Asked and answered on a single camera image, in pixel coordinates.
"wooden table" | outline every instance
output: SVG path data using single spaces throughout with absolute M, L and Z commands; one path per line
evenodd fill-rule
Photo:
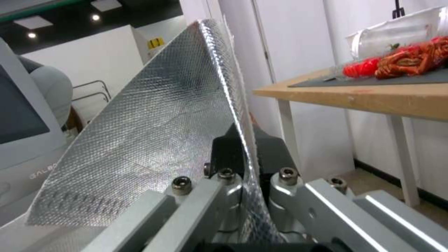
M 419 203 L 412 170 L 409 142 L 405 134 L 405 118 L 448 120 L 448 83 L 418 85 L 384 85 L 353 87 L 288 87 L 329 73 L 321 70 L 253 91 L 255 95 L 277 99 L 285 143 L 300 171 L 297 142 L 289 101 L 313 103 L 389 114 L 396 148 L 401 163 L 401 185 L 407 205 Z

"aluminum foil sheet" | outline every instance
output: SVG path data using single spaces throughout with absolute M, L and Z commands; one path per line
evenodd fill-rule
M 241 74 L 212 20 L 188 26 L 77 137 L 27 224 L 107 226 L 146 190 L 162 192 L 180 175 L 197 182 L 213 139 L 232 123 L 247 154 L 240 241 L 281 241 L 258 185 Z

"monitor screen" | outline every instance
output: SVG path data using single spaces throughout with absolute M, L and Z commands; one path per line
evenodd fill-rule
M 49 131 L 47 125 L 0 65 L 0 144 Z

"white wall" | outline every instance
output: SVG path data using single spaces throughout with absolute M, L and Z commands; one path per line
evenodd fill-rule
M 222 0 L 220 7 L 234 38 L 235 55 L 243 73 L 250 111 L 265 132 L 281 137 L 275 99 L 252 94 L 253 89 L 272 84 L 252 4 L 250 1 Z
M 162 37 L 165 43 L 171 41 L 187 27 L 185 17 L 178 16 L 157 23 L 141 26 L 136 30 L 143 35 L 146 40 Z
M 256 3 L 276 82 L 335 64 L 322 1 Z M 292 102 L 291 110 L 307 180 L 354 169 L 343 109 Z
M 392 18 L 394 1 L 390 0 L 325 0 L 324 1 L 333 50 L 337 64 L 351 60 L 345 36 L 365 27 Z M 401 0 L 406 13 L 448 5 L 448 0 Z M 397 176 L 398 155 L 394 149 L 392 129 L 382 114 L 349 111 L 354 154 L 357 159 L 384 172 Z M 408 138 L 414 139 L 417 184 L 421 188 L 448 199 L 446 178 L 448 170 L 448 124 L 411 119 Z
M 256 3 L 276 81 L 334 64 L 327 23 L 321 19 L 325 17 L 322 2 L 283 0 L 278 4 L 257 0 Z M 248 91 L 249 109 L 263 130 L 281 136 L 276 101 L 250 92 L 271 84 L 252 3 L 249 0 L 221 0 L 220 9 L 234 36 L 235 54 Z M 342 109 L 298 103 L 292 103 L 292 109 L 301 170 L 306 171 L 308 178 L 353 169 L 351 142 Z
M 108 30 L 23 56 L 61 70 L 73 86 L 103 80 L 112 96 L 143 67 L 131 26 Z M 73 96 L 79 97 L 95 90 L 101 91 L 101 86 L 75 89 Z M 105 104 L 99 96 L 73 103 L 84 120 L 90 120 Z
M 187 25 L 197 19 L 211 17 L 207 0 L 179 0 L 179 2 Z
M 137 50 L 140 54 L 140 58 L 142 59 L 143 65 L 149 61 L 149 48 L 148 48 L 148 39 L 146 39 L 138 30 L 131 28 L 132 35 L 135 39 L 135 44 L 137 45 Z

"table leg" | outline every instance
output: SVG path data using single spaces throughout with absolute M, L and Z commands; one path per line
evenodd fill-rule
M 415 182 L 414 171 L 412 169 L 411 156 L 406 140 L 403 118 L 399 116 L 389 116 L 395 137 L 396 149 L 400 159 L 400 182 L 408 206 L 415 206 L 420 203 L 418 197 L 417 184 Z
M 300 170 L 299 152 L 297 150 L 296 133 L 294 131 L 293 115 L 291 114 L 291 106 L 288 100 L 277 99 L 280 110 L 281 127 L 283 131 L 283 139 L 286 147 L 289 150 L 289 154 L 293 158 L 294 164 L 297 170 L 303 177 L 303 173 Z

